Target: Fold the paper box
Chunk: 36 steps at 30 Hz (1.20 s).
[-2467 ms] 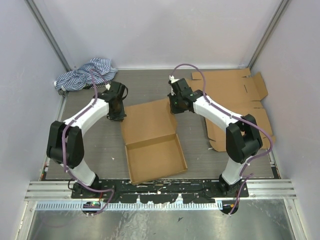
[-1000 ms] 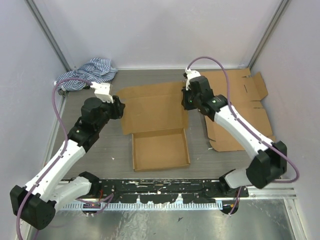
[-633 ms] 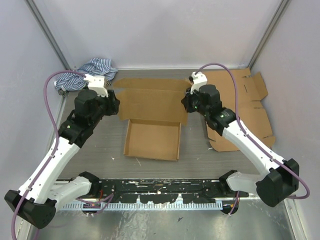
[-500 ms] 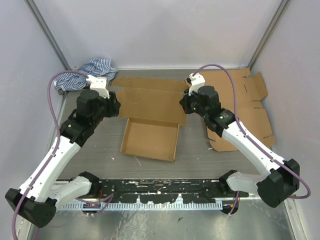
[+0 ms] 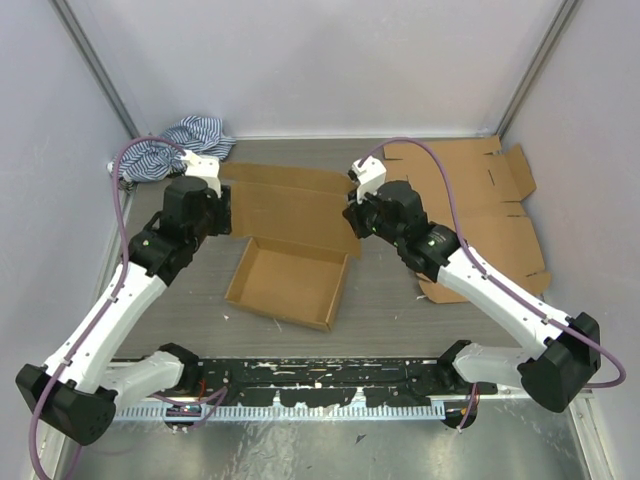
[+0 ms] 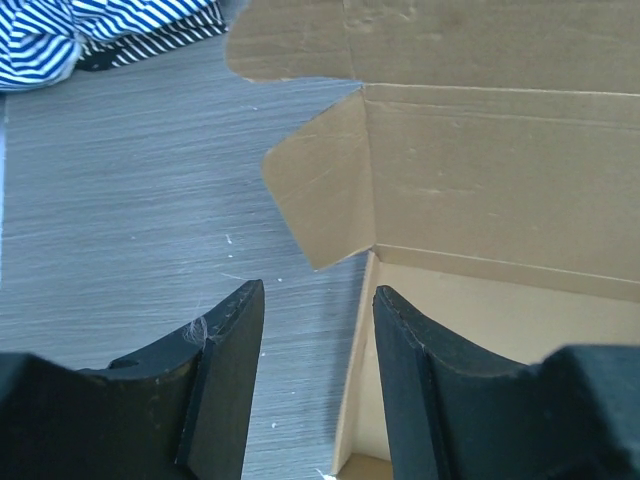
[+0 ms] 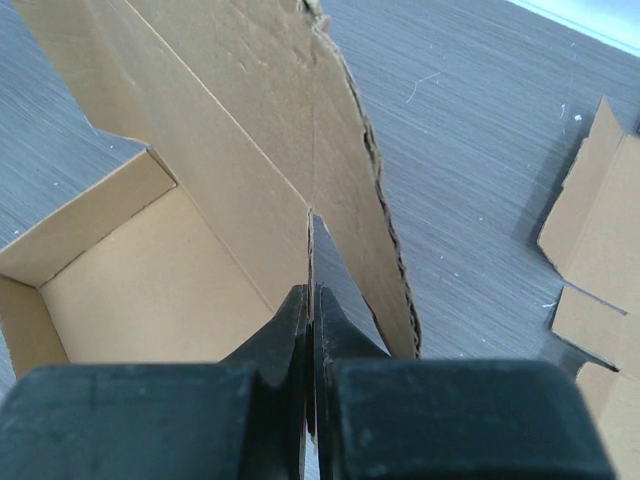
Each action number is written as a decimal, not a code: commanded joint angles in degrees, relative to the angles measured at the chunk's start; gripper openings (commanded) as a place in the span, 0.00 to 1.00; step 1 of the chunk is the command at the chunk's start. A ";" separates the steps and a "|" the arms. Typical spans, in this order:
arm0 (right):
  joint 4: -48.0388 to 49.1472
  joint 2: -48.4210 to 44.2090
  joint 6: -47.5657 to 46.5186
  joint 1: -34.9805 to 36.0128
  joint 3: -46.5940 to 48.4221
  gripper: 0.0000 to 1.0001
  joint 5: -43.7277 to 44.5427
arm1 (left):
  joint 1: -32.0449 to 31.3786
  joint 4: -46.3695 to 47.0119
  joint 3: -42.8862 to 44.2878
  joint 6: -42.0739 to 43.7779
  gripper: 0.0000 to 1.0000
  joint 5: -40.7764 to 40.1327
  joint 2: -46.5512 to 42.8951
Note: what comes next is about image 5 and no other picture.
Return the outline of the brown cardboard box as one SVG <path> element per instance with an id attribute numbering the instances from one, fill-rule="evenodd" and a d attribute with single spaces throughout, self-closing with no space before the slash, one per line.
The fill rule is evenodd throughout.
<path id="1" fill-rule="evenodd" d="M 341 173 L 228 163 L 232 236 L 248 241 L 225 298 L 265 317 L 329 331 L 361 243 L 343 218 Z"/>

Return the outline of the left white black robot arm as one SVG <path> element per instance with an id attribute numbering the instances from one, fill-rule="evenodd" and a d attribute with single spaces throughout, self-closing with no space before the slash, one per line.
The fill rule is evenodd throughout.
<path id="1" fill-rule="evenodd" d="M 168 343 L 122 370 L 108 365 L 149 306 L 193 260 L 209 236 L 231 232 L 231 188 L 181 176 L 163 207 L 129 242 L 129 256 L 70 338 L 41 366 L 24 365 L 16 385 L 32 413 L 76 443 L 96 442 L 115 414 L 163 390 L 200 387 L 196 354 Z"/>

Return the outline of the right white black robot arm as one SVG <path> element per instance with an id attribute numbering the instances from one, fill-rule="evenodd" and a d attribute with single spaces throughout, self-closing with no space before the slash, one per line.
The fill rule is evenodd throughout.
<path id="1" fill-rule="evenodd" d="M 343 215 L 357 238 L 375 235 L 391 244 L 410 270 L 463 296 L 517 341 L 515 348 L 456 343 L 439 371 L 447 392 L 462 394 L 479 382 L 522 387 L 561 413 L 599 370 L 593 317 L 571 317 L 509 280 L 454 230 L 430 221 L 408 182 L 386 182 L 374 193 L 352 190 Z"/>

